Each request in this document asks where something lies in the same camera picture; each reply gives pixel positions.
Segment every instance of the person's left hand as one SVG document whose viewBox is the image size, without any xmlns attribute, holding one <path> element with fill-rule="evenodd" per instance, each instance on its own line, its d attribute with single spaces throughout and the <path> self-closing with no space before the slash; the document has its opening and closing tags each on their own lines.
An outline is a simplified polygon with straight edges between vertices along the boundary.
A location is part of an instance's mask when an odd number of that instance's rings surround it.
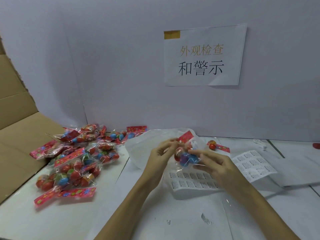
<svg viewBox="0 0 320 240">
<path fill-rule="evenodd" d="M 177 139 L 178 138 L 171 138 L 163 141 L 158 147 L 151 150 L 148 162 L 146 163 L 146 168 L 140 177 L 140 179 L 147 184 L 150 191 L 158 186 L 163 171 L 176 149 L 184 146 L 184 144 L 179 143 Z"/>
</svg>

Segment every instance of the cardboard box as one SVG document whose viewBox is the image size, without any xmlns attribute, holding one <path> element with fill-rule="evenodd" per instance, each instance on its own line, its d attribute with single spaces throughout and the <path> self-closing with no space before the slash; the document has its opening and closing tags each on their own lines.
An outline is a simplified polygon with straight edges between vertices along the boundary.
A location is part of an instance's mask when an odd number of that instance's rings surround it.
<svg viewBox="0 0 320 240">
<path fill-rule="evenodd" d="M 42 169 L 47 162 L 29 155 L 62 134 L 62 126 L 38 112 L 0 37 L 0 203 Z"/>
</svg>

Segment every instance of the white backdrop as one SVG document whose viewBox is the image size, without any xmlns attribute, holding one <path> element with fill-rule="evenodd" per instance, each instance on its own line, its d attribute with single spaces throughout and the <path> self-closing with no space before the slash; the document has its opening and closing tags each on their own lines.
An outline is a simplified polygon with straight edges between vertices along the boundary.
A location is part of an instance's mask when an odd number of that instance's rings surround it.
<svg viewBox="0 0 320 240">
<path fill-rule="evenodd" d="M 59 0 L 89 122 L 320 140 L 320 0 Z M 239 86 L 165 87 L 163 31 L 248 23 Z"/>
<path fill-rule="evenodd" d="M 85 125 L 58 0 L 0 0 L 0 35 L 39 111 L 64 126 Z"/>
</svg>

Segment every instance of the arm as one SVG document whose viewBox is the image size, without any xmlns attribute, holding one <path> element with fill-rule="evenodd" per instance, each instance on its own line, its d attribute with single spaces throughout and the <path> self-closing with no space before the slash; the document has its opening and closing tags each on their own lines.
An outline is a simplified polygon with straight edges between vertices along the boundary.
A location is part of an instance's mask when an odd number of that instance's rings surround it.
<svg viewBox="0 0 320 240">
<path fill-rule="evenodd" d="M 128 240 L 137 222 L 138 214 L 149 193 L 158 186 L 169 158 L 183 145 L 177 138 L 163 141 L 151 150 L 141 177 L 117 208 L 95 240 Z"/>
<path fill-rule="evenodd" d="M 210 173 L 219 185 L 245 206 L 268 240 L 300 240 L 228 156 L 202 150 L 189 150 L 189 153 L 202 159 L 194 168 Z"/>
</svg>

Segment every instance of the yellow tape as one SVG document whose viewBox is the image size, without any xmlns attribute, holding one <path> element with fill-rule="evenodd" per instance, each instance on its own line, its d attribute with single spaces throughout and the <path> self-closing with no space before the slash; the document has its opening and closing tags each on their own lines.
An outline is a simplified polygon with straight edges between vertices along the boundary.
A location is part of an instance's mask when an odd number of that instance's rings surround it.
<svg viewBox="0 0 320 240">
<path fill-rule="evenodd" d="M 165 40 L 180 39 L 180 30 L 165 31 L 164 32 L 164 39 Z"/>
</svg>

